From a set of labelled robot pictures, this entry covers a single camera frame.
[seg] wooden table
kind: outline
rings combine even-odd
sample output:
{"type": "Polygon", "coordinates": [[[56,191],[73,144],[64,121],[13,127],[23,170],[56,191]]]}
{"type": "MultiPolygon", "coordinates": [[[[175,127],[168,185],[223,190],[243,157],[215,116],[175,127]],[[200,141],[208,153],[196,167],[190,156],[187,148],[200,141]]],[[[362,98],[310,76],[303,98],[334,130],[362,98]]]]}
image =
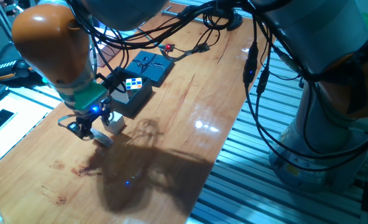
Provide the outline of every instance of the wooden table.
{"type": "MultiPolygon", "coordinates": [[[[175,12],[184,8],[172,5],[175,12]]],[[[144,29],[167,19],[157,16],[144,29]]],[[[191,49],[205,30],[192,22],[164,44],[191,49]]],[[[125,119],[110,149],[96,151],[57,126],[71,113],[58,106],[0,161],[5,222],[185,223],[244,103],[242,69],[252,37],[245,19],[223,31],[209,52],[178,62],[137,117],[125,119]],[[88,166],[95,170],[80,172],[88,166]]],[[[262,49],[261,35],[258,43],[262,49]]],[[[118,63],[119,57],[111,65],[118,63]]],[[[100,121],[94,127],[103,130],[100,121]]]]}

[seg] cable connector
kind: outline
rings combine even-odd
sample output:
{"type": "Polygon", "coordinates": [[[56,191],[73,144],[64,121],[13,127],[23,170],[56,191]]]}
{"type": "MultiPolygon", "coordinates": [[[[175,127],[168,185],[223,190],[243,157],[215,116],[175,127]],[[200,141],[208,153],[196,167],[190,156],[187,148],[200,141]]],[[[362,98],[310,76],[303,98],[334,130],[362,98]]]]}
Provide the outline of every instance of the cable connector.
{"type": "Polygon", "coordinates": [[[207,43],[203,43],[203,44],[198,44],[194,49],[193,52],[194,53],[203,53],[203,52],[207,52],[210,50],[210,47],[207,43]]]}
{"type": "Polygon", "coordinates": [[[278,47],[274,48],[274,52],[278,55],[278,57],[286,64],[290,69],[295,71],[297,74],[301,74],[301,70],[299,69],[296,62],[289,57],[289,55],[283,53],[281,50],[279,50],[278,47]]]}
{"type": "Polygon", "coordinates": [[[257,84],[257,89],[256,89],[257,96],[260,96],[264,92],[265,87],[267,86],[267,82],[269,80],[269,76],[270,76],[270,70],[268,67],[266,67],[263,70],[263,72],[261,72],[259,84],[257,84]]]}
{"type": "Polygon", "coordinates": [[[247,59],[245,63],[243,82],[245,86],[249,86],[256,75],[257,70],[257,56],[259,55],[259,49],[257,48],[257,42],[253,42],[252,47],[249,49],[247,59]]]}

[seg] white paper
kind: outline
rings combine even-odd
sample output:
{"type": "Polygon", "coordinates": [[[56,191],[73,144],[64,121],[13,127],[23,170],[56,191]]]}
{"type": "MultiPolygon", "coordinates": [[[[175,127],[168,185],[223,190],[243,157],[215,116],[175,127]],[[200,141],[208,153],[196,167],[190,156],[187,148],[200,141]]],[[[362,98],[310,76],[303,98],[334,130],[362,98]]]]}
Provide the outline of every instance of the white paper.
{"type": "Polygon", "coordinates": [[[0,159],[50,112],[50,109],[21,99],[10,93],[0,101],[0,111],[17,112],[0,130],[0,159]]]}

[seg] checkered marker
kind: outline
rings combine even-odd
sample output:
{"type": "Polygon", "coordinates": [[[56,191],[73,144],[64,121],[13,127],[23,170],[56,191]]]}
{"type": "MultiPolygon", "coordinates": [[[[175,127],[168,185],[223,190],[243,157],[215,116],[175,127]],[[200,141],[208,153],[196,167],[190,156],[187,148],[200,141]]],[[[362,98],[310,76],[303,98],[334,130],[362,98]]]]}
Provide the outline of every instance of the checkered marker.
{"type": "Polygon", "coordinates": [[[128,78],[126,79],[127,90],[138,90],[142,87],[141,78],[128,78]]]}

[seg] black box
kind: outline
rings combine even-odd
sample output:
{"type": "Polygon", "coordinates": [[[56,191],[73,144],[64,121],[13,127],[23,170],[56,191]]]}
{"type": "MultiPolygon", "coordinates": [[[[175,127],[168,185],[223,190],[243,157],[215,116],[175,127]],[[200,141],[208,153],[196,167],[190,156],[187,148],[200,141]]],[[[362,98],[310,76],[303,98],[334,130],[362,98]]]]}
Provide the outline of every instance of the black box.
{"type": "Polygon", "coordinates": [[[165,59],[162,55],[140,51],[126,70],[140,78],[149,78],[153,86],[160,87],[173,67],[174,62],[165,59]]]}
{"type": "MultiPolygon", "coordinates": [[[[117,72],[119,69],[121,68],[120,67],[115,68],[115,72],[117,72]]],[[[120,113],[125,117],[134,118],[137,115],[137,113],[142,109],[142,107],[147,103],[147,101],[152,95],[151,80],[147,77],[139,77],[137,74],[127,70],[120,71],[119,76],[123,79],[123,81],[126,81],[127,78],[142,79],[142,87],[134,93],[133,97],[131,97],[127,103],[118,100],[113,100],[113,107],[116,112],[120,113]]],[[[117,85],[117,79],[114,77],[113,74],[109,74],[107,76],[107,79],[114,86],[117,85]]]]}

